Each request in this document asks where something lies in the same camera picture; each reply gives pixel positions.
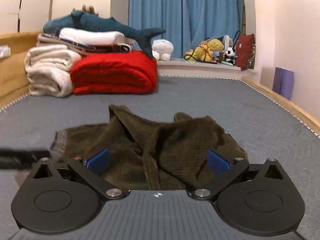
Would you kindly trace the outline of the olive corduroy pants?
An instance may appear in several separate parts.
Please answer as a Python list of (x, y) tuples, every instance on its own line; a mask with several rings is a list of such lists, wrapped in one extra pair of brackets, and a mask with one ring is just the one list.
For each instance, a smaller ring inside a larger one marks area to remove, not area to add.
[(121, 190), (183, 190), (200, 187), (217, 174), (207, 153), (227, 159), (248, 155), (210, 116), (176, 113), (172, 122), (155, 122), (111, 105), (106, 124), (57, 131), (50, 149), (52, 161), (89, 157), (104, 149), (110, 161), (101, 176)]

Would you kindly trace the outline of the cream folded blanket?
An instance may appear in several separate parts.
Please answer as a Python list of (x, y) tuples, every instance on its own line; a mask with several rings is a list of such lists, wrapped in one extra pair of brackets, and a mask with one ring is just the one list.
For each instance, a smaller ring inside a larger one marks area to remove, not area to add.
[(64, 98), (73, 93), (70, 71), (82, 56), (65, 45), (50, 44), (29, 49), (24, 68), (32, 96)]

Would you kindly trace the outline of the purple box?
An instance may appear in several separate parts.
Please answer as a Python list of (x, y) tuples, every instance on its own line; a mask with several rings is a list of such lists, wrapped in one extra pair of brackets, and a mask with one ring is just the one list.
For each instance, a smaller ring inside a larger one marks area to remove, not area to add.
[(295, 77), (294, 72), (284, 68), (275, 68), (272, 90), (287, 100), (291, 100)]

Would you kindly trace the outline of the red folded blanket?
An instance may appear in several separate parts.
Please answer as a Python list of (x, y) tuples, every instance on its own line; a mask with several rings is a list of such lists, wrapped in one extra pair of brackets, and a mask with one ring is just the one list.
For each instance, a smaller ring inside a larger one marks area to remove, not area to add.
[(88, 55), (70, 75), (76, 95), (147, 94), (157, 86), (157, 61), (141, 51)]

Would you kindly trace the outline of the panda plush toy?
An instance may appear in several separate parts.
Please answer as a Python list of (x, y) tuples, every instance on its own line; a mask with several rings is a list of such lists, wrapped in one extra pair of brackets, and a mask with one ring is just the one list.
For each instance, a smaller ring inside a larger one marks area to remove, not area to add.
[(236, 55), (235, 48), (229, 47), (225, 50), (223, 58), (225, 62), (230, 63), (234, 66), (237, 58), (238, 56)]

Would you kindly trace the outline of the patterned folded cloth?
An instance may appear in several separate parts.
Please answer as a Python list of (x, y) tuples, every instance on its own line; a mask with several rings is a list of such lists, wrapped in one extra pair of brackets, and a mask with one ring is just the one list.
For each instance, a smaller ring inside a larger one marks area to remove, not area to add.
[(81, 55), (93, 55), (102, 53), (130, 53), (135, 51), (133, 45), (130, 44), (116, 44), (107, 46), (92, 46), (84, 45), (81, 43), (73, 42), (63, 38), (59, 38), (49, 34), (38, 34), (37, 36), (37, 46), (44, 46), (49, 44), (63, 44), (67, 46), (68, 49), (75, 51)]

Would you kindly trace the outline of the yellow plush toy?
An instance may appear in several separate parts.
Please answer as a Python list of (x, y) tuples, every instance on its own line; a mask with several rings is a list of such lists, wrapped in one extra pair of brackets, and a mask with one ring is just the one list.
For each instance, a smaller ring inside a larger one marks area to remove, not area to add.
[(218, 39), (202, 41), (195, 49), (187, 51), (185, 60), (218, 64), (223, 61), (224, 45)]

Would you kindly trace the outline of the white folded cloth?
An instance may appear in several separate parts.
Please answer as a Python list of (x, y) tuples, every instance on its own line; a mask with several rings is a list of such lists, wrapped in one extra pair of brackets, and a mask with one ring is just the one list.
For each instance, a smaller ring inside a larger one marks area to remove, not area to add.
[(59, 38), (91, 46), (111, 46), (126, 42), (124, 34), (118, 31), (91, 32), (74, 28), (62, 28)]

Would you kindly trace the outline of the white plush toy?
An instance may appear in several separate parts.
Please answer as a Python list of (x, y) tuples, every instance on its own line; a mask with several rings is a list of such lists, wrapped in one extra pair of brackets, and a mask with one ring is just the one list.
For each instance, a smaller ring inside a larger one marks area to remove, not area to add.
[(170, 61), (173, 51), (174, 46), (168, 40), (159, 39), (152, 42), (152, 55), (157, 61)]

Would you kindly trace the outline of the blue shark plush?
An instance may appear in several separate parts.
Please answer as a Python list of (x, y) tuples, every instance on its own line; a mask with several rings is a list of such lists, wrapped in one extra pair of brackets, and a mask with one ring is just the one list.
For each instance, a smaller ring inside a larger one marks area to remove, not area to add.
[(47, 22), (43, 26), (43, 31), (47, 34), (58, 34), (63, 28), (74, 28), (94, 33), (118, 31), (126, 38), (135, 40), (149, 58), (152, 58), (152, 38), (166, 33), (163, 28), (137, 30), (118, 22), (115, 18), (101, 18), (96, 14), (89, 14), (82, 10), (74, 10), (67, 16)]

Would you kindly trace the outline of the blue curtain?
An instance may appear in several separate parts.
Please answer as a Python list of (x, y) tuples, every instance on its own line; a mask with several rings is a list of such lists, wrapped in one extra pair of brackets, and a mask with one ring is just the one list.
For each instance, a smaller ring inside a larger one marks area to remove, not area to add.
[(242, 31), (244, 0), (129, 0), (129, 25), (135, 29), (163, 28), (161, 37), (174, 45), (173, 57), (201, 41)]

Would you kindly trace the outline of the wooden bed frame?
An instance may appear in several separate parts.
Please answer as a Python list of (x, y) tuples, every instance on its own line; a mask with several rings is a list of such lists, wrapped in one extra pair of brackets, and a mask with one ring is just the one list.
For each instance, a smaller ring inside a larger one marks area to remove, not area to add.
[[(1, 58), (1, 112), (5, 112), (7, 108), (29, 95), (23, 63), (27, 51), (35, 44), (37, 35), (37, 32), (1, 35), (1, 45), (11, 48), (11, 55)], [(248, 77), (236, 81), (244, 83), (273, 101), (319, 137), (319, 121), (304, 109)]]

